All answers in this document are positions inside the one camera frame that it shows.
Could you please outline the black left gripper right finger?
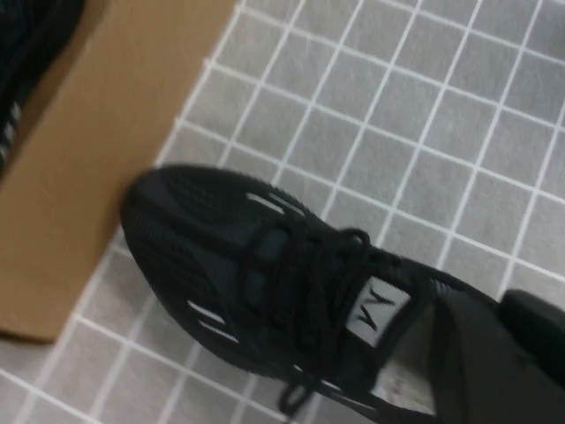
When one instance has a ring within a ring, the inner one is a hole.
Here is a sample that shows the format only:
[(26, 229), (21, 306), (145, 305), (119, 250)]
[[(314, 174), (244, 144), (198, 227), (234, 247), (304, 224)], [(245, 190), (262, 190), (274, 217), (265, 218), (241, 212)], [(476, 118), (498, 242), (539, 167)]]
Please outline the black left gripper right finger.
[(501, 320), (532, 353), (564, 353), (564, 311), (527, 291), (507, 291)]

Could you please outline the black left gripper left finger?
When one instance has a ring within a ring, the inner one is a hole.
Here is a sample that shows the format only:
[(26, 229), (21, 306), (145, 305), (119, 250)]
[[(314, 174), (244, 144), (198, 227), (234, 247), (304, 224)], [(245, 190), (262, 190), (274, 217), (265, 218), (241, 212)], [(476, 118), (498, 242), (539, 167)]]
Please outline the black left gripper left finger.
[(564, 389), (481, 306), (436, 306), (428, 364), (440, 423), (564, 422)]

